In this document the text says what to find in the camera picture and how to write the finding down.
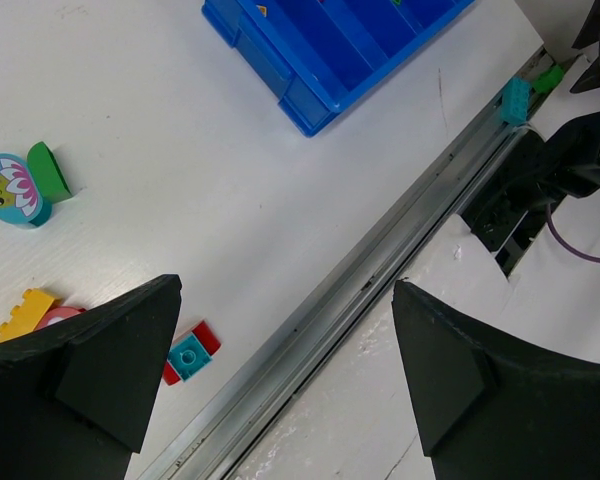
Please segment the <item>small green lego brick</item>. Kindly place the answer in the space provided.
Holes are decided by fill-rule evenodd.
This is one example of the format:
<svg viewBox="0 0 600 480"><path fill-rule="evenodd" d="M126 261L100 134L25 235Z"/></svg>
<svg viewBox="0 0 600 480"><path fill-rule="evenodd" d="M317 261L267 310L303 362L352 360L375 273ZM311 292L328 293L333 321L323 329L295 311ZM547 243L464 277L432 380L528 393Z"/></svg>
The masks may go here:
<svg viewBox="0 0 600 480"><path fill-rule="evenodd" d="M540 74L531 84L538 94L548 94L563 80L564 70L560 65L554 65Z"/></svg>

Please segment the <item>teal flower lego piece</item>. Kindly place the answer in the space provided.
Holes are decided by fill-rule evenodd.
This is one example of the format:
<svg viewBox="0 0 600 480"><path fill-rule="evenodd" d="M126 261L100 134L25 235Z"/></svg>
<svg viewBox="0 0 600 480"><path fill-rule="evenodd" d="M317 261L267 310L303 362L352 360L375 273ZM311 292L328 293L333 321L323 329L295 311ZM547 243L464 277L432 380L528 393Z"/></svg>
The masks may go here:
<svg viewBox="0 0 600 480"><path fill-rule="evenodd" d="M0 220L18 227L40 227L52 213L28 168L20 157L0 153Z"/></svg>

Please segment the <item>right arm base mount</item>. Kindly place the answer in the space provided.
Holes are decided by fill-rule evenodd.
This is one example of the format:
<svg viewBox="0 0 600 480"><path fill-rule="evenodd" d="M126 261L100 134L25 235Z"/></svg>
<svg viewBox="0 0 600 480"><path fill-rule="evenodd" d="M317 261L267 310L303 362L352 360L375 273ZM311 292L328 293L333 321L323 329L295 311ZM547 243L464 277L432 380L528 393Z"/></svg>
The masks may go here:
<svg viewBox="0 0 600 480"><path fill-rule="evenodd" d="M566 197L553 185L565 151L561 140L525 133L461 213L505 276L545 226L546 210Z"/></svg>

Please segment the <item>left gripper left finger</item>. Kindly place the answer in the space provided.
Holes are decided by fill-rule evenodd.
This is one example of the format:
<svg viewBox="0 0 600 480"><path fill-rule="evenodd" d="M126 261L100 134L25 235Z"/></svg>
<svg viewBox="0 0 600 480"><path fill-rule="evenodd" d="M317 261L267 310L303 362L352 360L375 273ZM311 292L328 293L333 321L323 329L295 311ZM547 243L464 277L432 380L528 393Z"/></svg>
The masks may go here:
<svg viewBox="0 0 600 480"><path fill-rule="evenodd" d="M181 307L164 274L0 344L0 479L122 479L142 448Z"/></svg>

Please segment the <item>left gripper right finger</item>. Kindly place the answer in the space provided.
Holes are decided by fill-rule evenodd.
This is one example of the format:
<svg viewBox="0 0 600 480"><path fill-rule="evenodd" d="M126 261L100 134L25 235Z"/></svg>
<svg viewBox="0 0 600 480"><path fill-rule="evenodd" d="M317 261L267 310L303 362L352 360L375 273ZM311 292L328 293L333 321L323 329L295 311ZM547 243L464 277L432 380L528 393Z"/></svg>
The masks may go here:
<svg viewBox="0 0 600 480"><path fill-rule="evenodd" d="M392 311L439 479L600 479L600 364L467 316L408 281Z"/></svg>

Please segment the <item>green rounded lego piece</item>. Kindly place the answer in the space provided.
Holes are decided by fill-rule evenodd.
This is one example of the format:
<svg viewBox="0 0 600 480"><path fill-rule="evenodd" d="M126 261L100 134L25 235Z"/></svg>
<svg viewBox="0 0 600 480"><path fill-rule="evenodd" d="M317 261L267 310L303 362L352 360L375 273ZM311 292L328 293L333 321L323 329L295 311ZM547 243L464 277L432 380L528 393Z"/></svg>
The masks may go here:
<svg viewBox="0 0 600 480"><path fill-rule="evenodd" d="M27 165L45 200L56 204L73 197L53 151L44 142L30 148Z"/></svg>

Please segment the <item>red teal lego stack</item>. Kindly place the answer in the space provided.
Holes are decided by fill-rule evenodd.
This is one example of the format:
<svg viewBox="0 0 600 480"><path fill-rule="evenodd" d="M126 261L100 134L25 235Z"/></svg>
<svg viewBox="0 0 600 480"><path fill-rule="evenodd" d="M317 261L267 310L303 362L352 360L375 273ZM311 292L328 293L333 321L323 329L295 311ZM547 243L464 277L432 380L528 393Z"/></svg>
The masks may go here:
<svg viewBox="0 0 600 480"><path fill-rule="evenodd" d="M162 378L168 386L186 382L212 361L222 343L205 320L177 337L168 352Z"/></svg>

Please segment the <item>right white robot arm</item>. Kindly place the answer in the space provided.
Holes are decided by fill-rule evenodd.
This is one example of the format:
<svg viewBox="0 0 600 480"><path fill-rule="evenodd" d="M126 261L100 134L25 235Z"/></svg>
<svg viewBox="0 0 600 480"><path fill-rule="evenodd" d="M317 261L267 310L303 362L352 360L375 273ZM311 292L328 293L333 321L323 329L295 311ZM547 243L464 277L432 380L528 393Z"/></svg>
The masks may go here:
<svg viewBox="0 0 600 480"><path fill-rule="evenodd" d="M600 88L600 1L596 1L574 41L582 49L595 44L598 58L570 88L582 94ZM538 151L530 181L546 197L584 198L600 188L600 111L564 124Z"/></svg>

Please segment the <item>teal rectangular lego brick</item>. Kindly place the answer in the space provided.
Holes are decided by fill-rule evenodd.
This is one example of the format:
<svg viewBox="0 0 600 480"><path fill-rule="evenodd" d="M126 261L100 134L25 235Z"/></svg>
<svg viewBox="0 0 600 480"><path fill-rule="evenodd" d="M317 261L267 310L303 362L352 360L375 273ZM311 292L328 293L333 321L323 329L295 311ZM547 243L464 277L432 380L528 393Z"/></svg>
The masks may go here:
<svg viewBox="0 0 600 480"><path fill-rule="evenodd" d="M501 119L514 127L527 121L531 85L526 80L513 77L502 92Z"/></svg>

